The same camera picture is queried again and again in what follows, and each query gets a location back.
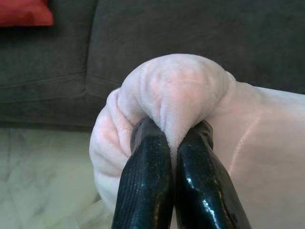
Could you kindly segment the dark grey fabric sofa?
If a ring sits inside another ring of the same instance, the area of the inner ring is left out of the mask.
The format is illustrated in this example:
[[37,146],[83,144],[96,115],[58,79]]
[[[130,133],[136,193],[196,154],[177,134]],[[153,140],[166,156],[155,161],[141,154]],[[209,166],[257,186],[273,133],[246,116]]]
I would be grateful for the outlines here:
[[305,94],[305,0],[49,0],[54,25],[0,28],[0,128],[90,129],[138,65],[207,57]]

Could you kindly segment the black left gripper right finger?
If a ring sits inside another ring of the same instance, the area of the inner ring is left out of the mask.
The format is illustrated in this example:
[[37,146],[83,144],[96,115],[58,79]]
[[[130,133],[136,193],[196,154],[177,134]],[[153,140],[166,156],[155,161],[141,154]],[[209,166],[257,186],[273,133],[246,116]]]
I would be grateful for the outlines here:
[[202,121],[188,131],[177,149],[178,229],[252,229],[213,147],[213,129]]

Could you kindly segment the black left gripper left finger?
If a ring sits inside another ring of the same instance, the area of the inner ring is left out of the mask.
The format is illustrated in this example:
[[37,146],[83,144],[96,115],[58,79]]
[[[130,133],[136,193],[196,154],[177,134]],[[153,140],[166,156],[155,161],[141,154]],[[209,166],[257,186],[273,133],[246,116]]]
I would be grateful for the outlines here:
[[152,119],[143,118],[132,131],[130,148],[112,229],[169,229],[174,185],[166,136]]

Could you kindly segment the pale pink plush pillow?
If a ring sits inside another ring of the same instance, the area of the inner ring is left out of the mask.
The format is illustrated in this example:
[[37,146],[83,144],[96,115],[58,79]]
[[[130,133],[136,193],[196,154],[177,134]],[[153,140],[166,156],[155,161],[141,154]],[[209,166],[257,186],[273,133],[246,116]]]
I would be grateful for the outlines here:
[[305,229],[304,94],[238,82],[197,55],[141,64],[109,94],[90,139],[96,187],[110,211],[131,133],[146,116],[165,133],[172,160],[187,131],[206,120],[252,228]]

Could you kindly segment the red pillow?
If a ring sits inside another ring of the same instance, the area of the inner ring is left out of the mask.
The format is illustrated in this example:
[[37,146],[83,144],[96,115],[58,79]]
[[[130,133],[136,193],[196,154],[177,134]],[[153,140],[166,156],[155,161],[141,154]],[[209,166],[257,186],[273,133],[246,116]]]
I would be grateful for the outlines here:
[[49,0],[0,0],[0,27],[52,26]]

